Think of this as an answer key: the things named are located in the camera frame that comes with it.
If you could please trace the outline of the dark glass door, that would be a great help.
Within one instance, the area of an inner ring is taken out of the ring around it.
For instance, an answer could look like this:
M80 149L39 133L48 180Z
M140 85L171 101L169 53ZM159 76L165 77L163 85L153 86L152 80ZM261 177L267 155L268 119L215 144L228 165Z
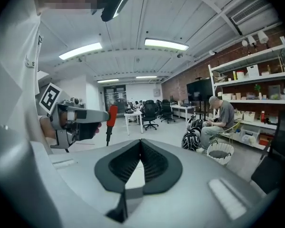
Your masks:
M126 86L111 85L104 87L105 108L108 111L111 105L117 106L117 117L122 117L127 108Z

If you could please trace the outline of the black television on stand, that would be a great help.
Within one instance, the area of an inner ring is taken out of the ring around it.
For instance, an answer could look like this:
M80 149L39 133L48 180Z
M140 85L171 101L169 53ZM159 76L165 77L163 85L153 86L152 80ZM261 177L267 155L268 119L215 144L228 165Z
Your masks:
M206 105L211 96L214 95L211 79L201 77L197 81L187 84L187 93L189 102L199 102L200 114L204 114L203 119L206 119Z

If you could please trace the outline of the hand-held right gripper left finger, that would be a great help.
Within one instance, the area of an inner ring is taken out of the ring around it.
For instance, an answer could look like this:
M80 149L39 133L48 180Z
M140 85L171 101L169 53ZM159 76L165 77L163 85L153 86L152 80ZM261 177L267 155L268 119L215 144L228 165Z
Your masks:
M40 209L35 227L42 228L142 228L141 218L127 215L125 196L107 191L95 175L99 159L124 152L138 143L125 141L90 151L48 155L39 142L31 142L37 177L49 198L49 206L35 201Z

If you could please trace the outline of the ceiling air conditioner unit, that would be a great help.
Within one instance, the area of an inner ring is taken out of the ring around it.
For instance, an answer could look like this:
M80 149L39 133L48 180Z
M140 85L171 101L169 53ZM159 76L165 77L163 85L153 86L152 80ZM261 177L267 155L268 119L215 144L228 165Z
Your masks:
M267 0L251 1L230 18L242 35L248 35L280 21L277 11Z

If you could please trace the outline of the person's left forearm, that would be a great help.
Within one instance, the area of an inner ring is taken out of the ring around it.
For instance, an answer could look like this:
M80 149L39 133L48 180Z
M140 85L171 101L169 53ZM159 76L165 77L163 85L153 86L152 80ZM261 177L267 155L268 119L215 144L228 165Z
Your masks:
M42 129L42 132L44 134L45 138L48 139L56 139L56 131L51 125L51 121L47 116L38 116L38 120L40 123L40 127Z

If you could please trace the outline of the person's white shirt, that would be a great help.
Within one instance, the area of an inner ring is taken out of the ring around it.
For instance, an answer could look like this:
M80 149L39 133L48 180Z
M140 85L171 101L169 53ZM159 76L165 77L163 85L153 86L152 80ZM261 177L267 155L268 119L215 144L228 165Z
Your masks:
M0 15L0 125L46 144L35 102L39 25L34 0L10 0Z

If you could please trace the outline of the white desk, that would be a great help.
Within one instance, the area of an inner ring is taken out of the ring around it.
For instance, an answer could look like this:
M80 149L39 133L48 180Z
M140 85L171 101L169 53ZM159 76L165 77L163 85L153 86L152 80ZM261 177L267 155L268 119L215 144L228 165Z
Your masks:
M126 124L126 129L127 129L127 135L130 135L130 131L129 131L129 117L134 117L137 116L138 117L138 123L140 124L140 129L141 129L141 133L143 133L143 119L142 119L142 112L140 110L135 110L132 113L125 113L124 117L125 117L125 124Z
M184 119L185 124L187 124L187 121L191 118L191 116L196 113L196 106L181 106L171 104L170 107L173 110L173 115L179 119Z

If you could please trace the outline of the red handled tool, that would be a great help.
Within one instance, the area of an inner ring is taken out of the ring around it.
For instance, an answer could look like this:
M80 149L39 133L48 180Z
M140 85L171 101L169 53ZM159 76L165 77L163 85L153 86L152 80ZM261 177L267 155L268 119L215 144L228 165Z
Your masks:
M118 107L114 104L112 104L109 108L109 120L107 121L106 125L107 125L107 131L106 131L106 145L109 145L110 142L110 138L112 135L112 130L113 127L115 125L116 122L116 117L117 117L117 113L118 113Z

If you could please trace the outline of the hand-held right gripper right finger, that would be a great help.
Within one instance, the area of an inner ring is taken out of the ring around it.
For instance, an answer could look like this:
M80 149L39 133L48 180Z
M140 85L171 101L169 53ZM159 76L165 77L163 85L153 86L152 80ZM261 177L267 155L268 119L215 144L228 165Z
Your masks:
M278 194L262 196L250 183L209 157L170 144L154 145L182 163L167 192L145 195L124 222L129 228L252 228Z

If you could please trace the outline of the black office chair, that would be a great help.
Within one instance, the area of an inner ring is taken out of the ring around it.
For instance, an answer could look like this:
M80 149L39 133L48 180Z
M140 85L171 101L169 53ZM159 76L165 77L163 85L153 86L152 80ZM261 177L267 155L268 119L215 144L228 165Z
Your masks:
M265 193L279 188L285 173L285 111L280 111L275 135L264 149L251 180Z
M173 119L173 110L171 108L170 102L168 100L163 100L161 103L161 114L162 114L162 120L163 121L167 121L167 123L169 123L170 121L175 122L175 120Z
M157 118L156 104L153 100L148 100L145 102L143 107L143 117L142 122L148 122L143 125L143 128L147 131L149 128L154 128L157 130L158 124L152 123Z

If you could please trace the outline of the white metal shelf rack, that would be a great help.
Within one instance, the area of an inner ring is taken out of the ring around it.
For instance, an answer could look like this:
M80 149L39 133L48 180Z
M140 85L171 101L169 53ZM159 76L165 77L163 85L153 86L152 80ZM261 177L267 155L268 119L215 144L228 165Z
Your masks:
M213 93L231 104L241 124L233 141L264 149L277 128L277 112L285 108L285 37L281 44L219 66L208 66ZM258 64L259 77L249 78L247 66ZM261 86L259 100L255 84ZM265 122L260 120L265 111Z

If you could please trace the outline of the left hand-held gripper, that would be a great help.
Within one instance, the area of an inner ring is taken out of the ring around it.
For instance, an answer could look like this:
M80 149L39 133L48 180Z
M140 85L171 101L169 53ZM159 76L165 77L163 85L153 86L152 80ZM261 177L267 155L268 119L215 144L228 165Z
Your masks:
M106 111L89 110L78 98L69 97L66 92L53 83L44 91L39 106L46 113L56 131L56 139L48 139L52 149L68 149L76 141L92 139L101 122L109 120ZM59 113L67 111L68 124L59 124Z

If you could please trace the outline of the white woven basket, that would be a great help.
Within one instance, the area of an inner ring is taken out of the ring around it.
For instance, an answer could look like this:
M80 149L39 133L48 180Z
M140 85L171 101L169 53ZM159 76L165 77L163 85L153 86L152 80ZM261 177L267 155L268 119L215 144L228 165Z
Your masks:
M214 142L207 149L207 156L226 166L234 154L234 147L227 143Z

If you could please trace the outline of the person's left hand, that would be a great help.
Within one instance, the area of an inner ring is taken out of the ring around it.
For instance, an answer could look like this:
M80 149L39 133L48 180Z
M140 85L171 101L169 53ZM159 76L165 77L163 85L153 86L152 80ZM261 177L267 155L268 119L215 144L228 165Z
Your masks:
M59 113L59 124L61 128L64 128L68 124L67 111L62 111Z

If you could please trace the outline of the black patterned backpack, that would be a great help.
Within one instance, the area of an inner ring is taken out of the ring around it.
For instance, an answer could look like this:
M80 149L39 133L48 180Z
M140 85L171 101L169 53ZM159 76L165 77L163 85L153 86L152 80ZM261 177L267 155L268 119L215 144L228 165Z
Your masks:
M201 119L195 119L195 118L190 118L187 121L186 125L186 135L193 134L197 137L201 136L201 130L203 127L203 120Z
M187 131L182 138L181 147L195 152L197 149L201 148L200 135L201 131L198 128Z

